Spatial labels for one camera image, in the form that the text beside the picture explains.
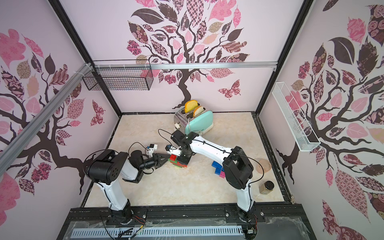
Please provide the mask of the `toast slice left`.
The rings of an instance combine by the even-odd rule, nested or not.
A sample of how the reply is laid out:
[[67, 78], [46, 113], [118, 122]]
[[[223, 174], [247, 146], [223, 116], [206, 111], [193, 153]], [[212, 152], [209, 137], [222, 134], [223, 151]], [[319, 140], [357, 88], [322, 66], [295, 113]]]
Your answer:
[[196, 109], [197, 107], [199, 107], [199, 103], [196, 100], [190, 100], [185, 103], [184, 111], [187, 114]]

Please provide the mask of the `aluminium rail back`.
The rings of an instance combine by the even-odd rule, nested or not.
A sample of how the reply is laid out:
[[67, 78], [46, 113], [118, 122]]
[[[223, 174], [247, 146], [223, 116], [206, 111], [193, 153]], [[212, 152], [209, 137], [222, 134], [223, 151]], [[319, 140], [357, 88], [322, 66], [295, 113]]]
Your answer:
[[167, 69], [233, 69], [233, 68], [273, 68], [278, 62], [238, 62], [238, 63], [179, 63], [179, 64], [110, 64], [95, 65], [98, 68], [151, 68], [152, 70]]

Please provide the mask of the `blue small lego brick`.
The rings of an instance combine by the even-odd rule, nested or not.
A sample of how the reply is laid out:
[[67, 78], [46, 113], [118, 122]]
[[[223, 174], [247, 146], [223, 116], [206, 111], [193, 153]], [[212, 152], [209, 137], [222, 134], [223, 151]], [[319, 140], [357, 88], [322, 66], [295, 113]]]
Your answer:
[[222, 171], [222, 169], [216, 168], [216, 170], [215, 170], [215, 174], [216, 174], [216, 175], [220, 175], [220, 174], [221, 174], [221, 171]]

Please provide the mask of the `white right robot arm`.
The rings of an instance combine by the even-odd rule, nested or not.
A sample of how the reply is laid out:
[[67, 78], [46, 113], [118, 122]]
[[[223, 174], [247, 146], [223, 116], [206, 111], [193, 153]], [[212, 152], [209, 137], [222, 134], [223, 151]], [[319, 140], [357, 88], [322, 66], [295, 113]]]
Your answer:
[[227, 148], [212, 143], [195, 132], [184, 134], [176, 130], [171, 140], [178, 146], [169, 149], [169, 161], [178, 167], [186, 167], [192, 156], [203, 155], [218, 163], [225, 174], [227, 182], [236, 189], [239, 217], [244, 221], [253, 218], [254, 200], [251, 197], [250, 184], [254, 167], [242, 148]]

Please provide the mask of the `toast slice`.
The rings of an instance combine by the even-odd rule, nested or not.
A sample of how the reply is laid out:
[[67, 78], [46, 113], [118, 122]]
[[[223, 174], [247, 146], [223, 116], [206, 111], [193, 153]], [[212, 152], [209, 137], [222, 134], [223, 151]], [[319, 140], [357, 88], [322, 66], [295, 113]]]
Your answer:
[[198, 106], [197, 108], [194, 109], [193, 111], [193, 118], [198, 117], [202, 113], [204, 113], [206, 109], [203, 106]]
[[190, 100], [185, 103], [184, 111], [187, 114], [196, 109], [197, 107], [199, 107], [199, 103], [196, 100]]

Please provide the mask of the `red long lego brick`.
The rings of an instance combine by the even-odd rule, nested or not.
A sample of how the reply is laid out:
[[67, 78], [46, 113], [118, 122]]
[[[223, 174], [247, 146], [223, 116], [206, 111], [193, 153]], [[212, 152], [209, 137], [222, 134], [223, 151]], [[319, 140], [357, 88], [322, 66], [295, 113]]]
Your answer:
[[177, 166], [179, 168], [186, 168], [187, 167], [187, 165], [183, 165], [182, 163], [179, 163], [179, 162], [176, 162], [175, 166]]

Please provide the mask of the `aluminium rail left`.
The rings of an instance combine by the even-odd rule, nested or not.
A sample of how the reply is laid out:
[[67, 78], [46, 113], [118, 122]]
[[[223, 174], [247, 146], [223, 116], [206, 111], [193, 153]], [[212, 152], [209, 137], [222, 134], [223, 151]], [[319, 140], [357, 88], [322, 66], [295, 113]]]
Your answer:
[[43, 125], [52, 117], [59, 106], [65, 101], [70, 93], [82, 80], [84, 74], [91, 70], [91, 64], [84, 64], [75, 74], [69, 79], [61, 90], [52, 97], [45, 107], [27, 124], [22, 132], [6, 147], [1, 154], [1, 175], [11, 166], [13, 161], [20, 155], [28, 143], [40, 131]]

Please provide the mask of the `toast slice right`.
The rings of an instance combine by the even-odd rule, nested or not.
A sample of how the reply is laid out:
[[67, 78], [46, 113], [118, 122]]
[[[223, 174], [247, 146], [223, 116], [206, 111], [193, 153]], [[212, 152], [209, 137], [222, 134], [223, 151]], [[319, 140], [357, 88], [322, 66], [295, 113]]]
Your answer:
[[203, 106], [198, 106], [197, 108], [194, 109], [193, 111], [193, 118], [198, 117], [202, 113], [204, 113], [206, 109]]

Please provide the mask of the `aluminium rail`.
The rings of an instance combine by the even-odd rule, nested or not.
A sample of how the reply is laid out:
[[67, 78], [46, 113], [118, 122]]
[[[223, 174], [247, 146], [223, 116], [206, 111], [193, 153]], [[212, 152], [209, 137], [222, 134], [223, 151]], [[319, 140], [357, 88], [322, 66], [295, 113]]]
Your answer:
[[43, 125], [52, 117], [59, 106], [65, 101], [70, 93], [82, 80], [84, 74], [91, 70], [91, 64], [84, 64], [75, 74], [69, 79], [61, 90], [52, 97], [45, 107], [27, 124], [22, 132], [6, 147], [1, 154], [1, 175], [11, 166], [13, 161], [20, 155], [28, 143], [40, 131]]
[[151, 68], [152, 70], [167, 69], [233, 69], [233, 68], [273, 68], [278, 62], [238, 62], [238, 63], [179, 63], [179, 64], [110, 64], [95, 65], [98, 68]]

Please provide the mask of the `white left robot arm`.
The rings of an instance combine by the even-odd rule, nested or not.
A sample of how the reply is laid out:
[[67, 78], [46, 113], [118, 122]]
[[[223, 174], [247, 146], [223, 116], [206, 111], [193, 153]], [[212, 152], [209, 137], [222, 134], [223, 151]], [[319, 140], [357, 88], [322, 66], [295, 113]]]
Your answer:
[[127, 224], [134, 218], [134, 213], [129, 199], [123, 193], [119, 177], [125, 182], [138, 184], [144, 170], [158, 169], [170, 157], [170, 154], [144, 154], [139, 150], [131, 154], [110, 149], [99, 150], [86, 157], [83, 170], [107, 198], [112, 220]]

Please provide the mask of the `small red lego brick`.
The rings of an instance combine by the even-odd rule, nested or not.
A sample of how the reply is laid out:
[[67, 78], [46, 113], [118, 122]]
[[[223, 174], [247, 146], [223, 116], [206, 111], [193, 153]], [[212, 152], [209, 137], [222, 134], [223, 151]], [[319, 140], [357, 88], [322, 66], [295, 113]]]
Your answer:
[[171, 155], [170, 158], [169, 158], [169, 160], [170, 160], [171, 162], [175, 162], [175, 161], [177, 160], [177, 156], [176, 156], [176, 155]]

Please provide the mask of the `mint and cream toaster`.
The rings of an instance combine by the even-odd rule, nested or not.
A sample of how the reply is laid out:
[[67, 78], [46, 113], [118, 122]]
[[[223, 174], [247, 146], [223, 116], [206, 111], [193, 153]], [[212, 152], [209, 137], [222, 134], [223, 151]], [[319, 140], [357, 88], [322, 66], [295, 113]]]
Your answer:
[[214, 114], [211, 110], [206, 110], [196, 118], [193, 118], [193, 111], [185, 113], [184, 107], [174, 114], [174, 126], [184, 134], [195, 132], [202, 136], [214, 126]]

